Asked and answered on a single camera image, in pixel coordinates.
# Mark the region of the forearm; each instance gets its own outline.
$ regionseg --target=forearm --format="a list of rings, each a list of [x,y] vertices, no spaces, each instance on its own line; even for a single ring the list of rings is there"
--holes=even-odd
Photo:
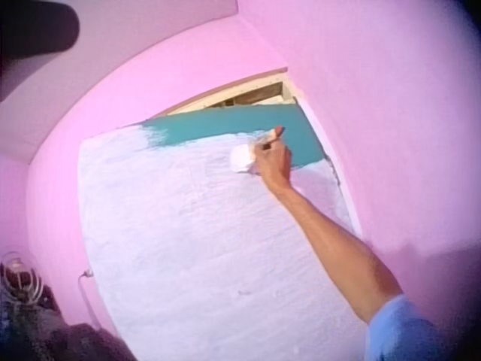
[[[309,239],[329,277],[365,322],[401,288],[389,269],[354,235],[319,212],[307,199],[288,188],[277,198]]]

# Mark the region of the paint brush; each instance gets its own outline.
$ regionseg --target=paint brush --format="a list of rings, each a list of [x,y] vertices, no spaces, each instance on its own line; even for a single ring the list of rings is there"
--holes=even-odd
[[[280,138],[284,130],[285,128],[283,126],[276,126],[260,138],[257,138],[254,142],[234,147],[231,151],[231,170],[236,173],[253,172],[253,166],[256,163],[254,147],[260,144],[262,145],[262,149],[270,149],[271,144]]]

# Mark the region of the hand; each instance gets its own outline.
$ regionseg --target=hand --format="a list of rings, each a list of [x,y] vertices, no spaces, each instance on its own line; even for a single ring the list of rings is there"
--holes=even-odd
[[[263,144],[257,144],[254,154],[262,180],[275,196],[280,196],[292,188],[289,180],[292,153],[280,139],[272,142],[267,150]]]

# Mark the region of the dark object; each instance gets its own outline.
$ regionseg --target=dark object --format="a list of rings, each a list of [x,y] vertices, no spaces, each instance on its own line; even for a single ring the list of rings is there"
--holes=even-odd
[[[7,0],[2,4],[2,58],[16,59],[69,49],[80,23],[64,4]]]

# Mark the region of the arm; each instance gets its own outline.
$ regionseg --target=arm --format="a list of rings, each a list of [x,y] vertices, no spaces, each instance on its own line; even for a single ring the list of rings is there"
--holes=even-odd
[[[291,152],[281,141],[255,148],[267,188],[291,213],[354,312],[364,322],[402,290],[389,269],[358,238],[319,212],[289,181]]]

